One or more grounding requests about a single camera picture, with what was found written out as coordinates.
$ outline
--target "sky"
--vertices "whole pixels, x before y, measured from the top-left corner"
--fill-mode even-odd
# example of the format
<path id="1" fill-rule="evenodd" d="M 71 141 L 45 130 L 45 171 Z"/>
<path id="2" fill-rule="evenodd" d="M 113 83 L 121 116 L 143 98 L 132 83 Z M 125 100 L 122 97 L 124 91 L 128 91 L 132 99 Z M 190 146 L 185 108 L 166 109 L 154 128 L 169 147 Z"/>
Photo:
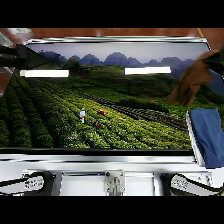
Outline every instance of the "sky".
<path id="1" fill-rule="evenodd" d="M 167 42 L 139 42 L 139 43 L 55 43 L 29 44 L 34 51 L 54 51 L 67 59 L 73 55 L 80 58 L 86 54 L 93 54 L 104 61 L 113 52 L 121 52 L 126 57 L 134 57 L 141 63 L 151 59 L 160 61 L 165 57 L 178 57 L 181 60 L 196 59 L 200 54 L 208 51 L 206 43 L 167 43 Z"/>

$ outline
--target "screen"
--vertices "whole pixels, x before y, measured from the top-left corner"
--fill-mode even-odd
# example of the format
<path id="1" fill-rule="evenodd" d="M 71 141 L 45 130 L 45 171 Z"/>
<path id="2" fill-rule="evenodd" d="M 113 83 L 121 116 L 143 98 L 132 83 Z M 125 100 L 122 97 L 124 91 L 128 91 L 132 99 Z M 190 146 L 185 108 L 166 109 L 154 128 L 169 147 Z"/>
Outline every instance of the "screen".
<path id="1" fill-rule="evenodd" d="M 192 106 L 167 103 L 184 69 L 209 50 L 206 43 L 27 47 L 50 61 L 37 70 L 69 70 L 69 75 L 34 78 L 14 72 L 0 104 L 0 147 L 186 150 L 191 149 L 185 121 L 189 109 L 219 108 L 224 114 L 223 82 L 214 72 Z M 154 73 L 144 74 L 149 67 Z M 168 70 L 156 72 L 155 67 Z"/>

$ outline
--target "black border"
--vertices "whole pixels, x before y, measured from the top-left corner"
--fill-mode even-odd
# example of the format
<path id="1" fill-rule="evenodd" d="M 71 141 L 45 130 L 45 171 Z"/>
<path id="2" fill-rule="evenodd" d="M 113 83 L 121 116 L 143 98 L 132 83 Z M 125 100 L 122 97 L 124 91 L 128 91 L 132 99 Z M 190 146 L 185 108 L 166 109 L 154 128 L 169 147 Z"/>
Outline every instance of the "black border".
<path id="1" fill-rule="evenodd" d="M 91 41 L 80 41 L 80 42 L 60 42 L 56 41 L 55 42 L 49 42 L 49 43 L 27 43 L 25 46 L 28 47 L 29 45 L 32 44 L 55 44 L 55 43 L 120 43 L 122 41 L 97 41 L 97 42 L 91 42 Z M 150 42 L 150 41 L 134 41 L 134 43 L 139 43 L 139 42 Z M 152 41 L 155 43 L 189 43 L 187 41 Z M 211 48 L 209 47 L 208 42 L 202 42 L 207 44 L 208 49 L 211 51 Z M 134 149 L 129 149 L 129 150 L 113 150 L 113 149 L 60 149 L 60 148 L 50 148 L 50 149 L 40 149 L 40 148 L 18 148 L 18 147 L 9 147 L 9 148 L 0 148 L 0 154 L 28 154 L 28 155 L 83 155 L 83 156 L 194 156 L 193 149 L 180 149 L 180 150 L 175 150 L 175 149 L 167 149 L 167 150 L 134 150 Z"/>

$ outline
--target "metal bracket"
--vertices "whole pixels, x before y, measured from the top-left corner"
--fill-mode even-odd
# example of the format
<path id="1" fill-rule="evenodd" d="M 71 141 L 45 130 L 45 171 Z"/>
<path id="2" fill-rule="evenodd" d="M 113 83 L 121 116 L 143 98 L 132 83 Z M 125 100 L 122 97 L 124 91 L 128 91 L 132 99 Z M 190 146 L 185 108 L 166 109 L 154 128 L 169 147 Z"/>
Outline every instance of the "metal bracket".
<path id="1" fill-rule="evenodd" d="M 105 172 L 104 181 L 107 196 L 123 196 L 125 192 L 125 174 L 122 170 Z"/>

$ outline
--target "blue cloth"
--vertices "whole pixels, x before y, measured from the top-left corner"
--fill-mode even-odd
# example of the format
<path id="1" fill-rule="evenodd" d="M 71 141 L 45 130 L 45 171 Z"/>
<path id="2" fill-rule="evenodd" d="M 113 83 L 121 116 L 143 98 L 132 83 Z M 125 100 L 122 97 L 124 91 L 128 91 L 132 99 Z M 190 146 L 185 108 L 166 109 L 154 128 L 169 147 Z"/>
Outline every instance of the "blue cloth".
<path id="1" fill-rule="evenodd" d="M 194 109 L 189 116 L 206 168 L 223 167 L 224 133 L 218 109 Z"/>

